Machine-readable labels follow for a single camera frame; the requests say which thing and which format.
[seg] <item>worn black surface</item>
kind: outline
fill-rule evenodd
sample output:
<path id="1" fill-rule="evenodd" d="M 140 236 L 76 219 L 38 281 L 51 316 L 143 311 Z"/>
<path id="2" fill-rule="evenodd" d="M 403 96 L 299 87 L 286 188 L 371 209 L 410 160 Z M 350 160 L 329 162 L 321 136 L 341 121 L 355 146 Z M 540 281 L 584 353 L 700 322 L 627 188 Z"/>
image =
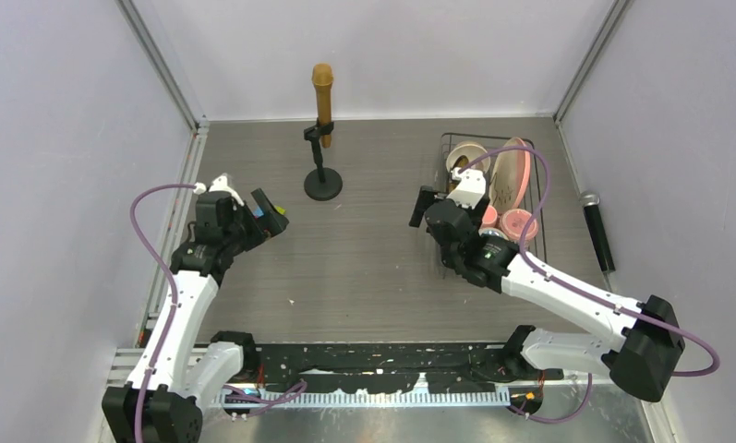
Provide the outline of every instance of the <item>worn black surface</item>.
<path id="1" fill-rule="evenodd" d="M 502 360 L 500 343 L 371 343 L 259 345 L 267 389 L 283 391 L 305 379 L 308 392 L 410 390 L 425 373 L 430 393 L 488 392 L 492 382 L 519 377 Z M 301 374 L 318 369 L 326 373 Z M 539 372 L 523 374 L 536 380 Z M 548 370 L 547 380 L 562 379 Z"/>

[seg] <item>dish rack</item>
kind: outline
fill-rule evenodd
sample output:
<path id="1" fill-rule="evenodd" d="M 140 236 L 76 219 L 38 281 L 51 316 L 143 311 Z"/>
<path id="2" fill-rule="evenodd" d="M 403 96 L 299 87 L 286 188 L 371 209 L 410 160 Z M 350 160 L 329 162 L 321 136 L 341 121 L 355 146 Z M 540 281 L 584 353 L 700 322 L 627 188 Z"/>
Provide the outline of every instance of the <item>dish rack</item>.
<path id="1" fill-rule="evenodd" d="M 441 135 L 440 138 L 440 160 L 437 162 L 436 170 L 433 174 L 433 183 L 435 186 L 435 189 L 437 190 L 445 190 L 447 189 L 447 182 L 449 178 L 449 171 L 446 169 L 446 158 L 449 156 L 449 153 L 454 149 L 455 146 L 457 146 L 458 143 L 463 141 L 475 141 L 482 145 L 486 150 L 496 150 L 498 148 L 503 148 L 503 144 L 509 141 L 511 137 L 502 137 L 502 136 L 482 136 L 478 134 L 461 134 L 456 132 L 445 132 L 443 135 Z M 534 142 L 532 140 L 529 140 L 527 138 L 523 138 L 525 142 L 527 142 L 531 147 L 534 147 Z M 541 199 L 541 180 L 539 178 L 538 174 L 538 161 L 536 156 L 531 156 L 531 174 L 528 177 L 528 187 L 525 190 L 525 197 L 523 198 L 523 202 L 520 204 L 520 208 L 527 210 L 528 212 L 533 212 L 534 209 L 538 206 L 538 202 Z M 490 170 L 486 174 L 486 179 L 488 180 L 488 186 L 489 186 L 489 180 L 492 177 L 492 168 L 495 167 L 495 158 L 492 158 L 492 161 L 490 162 Z M 537 236 L 534 237 L 533 240 L 528 244 L 528 250 L 541 259 L 542 261 L 547 261 L 547 238 L 544 232 L 544 210 L 542 210 L 539 213 L 538 218 L 538 233 Z M 440 274 L 442 277 L 446 277 L 447 271 L 450 269 L 446 269 L 441 265 L 440 263 L 440 250 L 436 248 L 436 263 L 438 264 L 440 268 Z"/>

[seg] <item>pink plate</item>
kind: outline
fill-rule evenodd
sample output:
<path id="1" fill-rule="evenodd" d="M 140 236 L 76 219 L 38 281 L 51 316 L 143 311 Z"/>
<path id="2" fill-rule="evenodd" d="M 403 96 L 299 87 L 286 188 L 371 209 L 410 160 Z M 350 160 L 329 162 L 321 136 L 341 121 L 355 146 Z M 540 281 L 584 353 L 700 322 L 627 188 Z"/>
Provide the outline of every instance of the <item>pink plate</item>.
<path id="1" fill-rule="evenodd" d="M 524 140 L 515 137 L 503 145 L 528 146 Z M 490 180 L 490 204 L 502 214 L 520 207 L 528 188 L 531 176 L 531 154 L 522 150 L 503 152 L 495 159 Z"/>

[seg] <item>wooden microphone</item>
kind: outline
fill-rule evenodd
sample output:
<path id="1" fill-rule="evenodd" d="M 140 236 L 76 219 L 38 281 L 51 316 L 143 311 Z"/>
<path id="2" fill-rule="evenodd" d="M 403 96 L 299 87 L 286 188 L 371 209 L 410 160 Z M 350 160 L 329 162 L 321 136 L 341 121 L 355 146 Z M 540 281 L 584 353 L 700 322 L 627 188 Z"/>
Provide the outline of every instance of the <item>wooden microphone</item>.
<path id="1" fill-rule="evenodd" d="M 313 66 L 313 87 L 316 88 L 316 108 L 319 110 L 319 124 L 324 126 L 332 121 L 332 66 L 319 63 Z M 329 148 L 332 136 L 321 138 L 321 146 Z"/>

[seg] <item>gray wood tabletop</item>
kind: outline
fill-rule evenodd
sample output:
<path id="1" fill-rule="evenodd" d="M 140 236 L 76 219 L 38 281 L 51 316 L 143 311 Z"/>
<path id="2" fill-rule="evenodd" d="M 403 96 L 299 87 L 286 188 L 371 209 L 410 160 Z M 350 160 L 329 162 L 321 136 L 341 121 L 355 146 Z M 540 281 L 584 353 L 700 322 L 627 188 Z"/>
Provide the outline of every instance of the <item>gray wood tabletop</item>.
<path id="1" fill-rule="evenodd" d="M 246 197 L 261 187 L 290 224 L 236 258 L 201 340 L 218 330 L 251 332 L 258 342 L 502 341 L 520 324 L 578 330 L 523 300 L 443 279 L 432 238 L 408 227 L 419 187 L 432 184 L 442 133 L 530 138 L 552 176 L 548 263 L 603 286 L 552 119 L 337 122 L 324 159 L 343 177 L 344 190 L 328 202 L 311 200 L 302 186 L 314 168 L 302 138 L 310 123 L 211 126 L 198 179 L 230 173 Z"/>

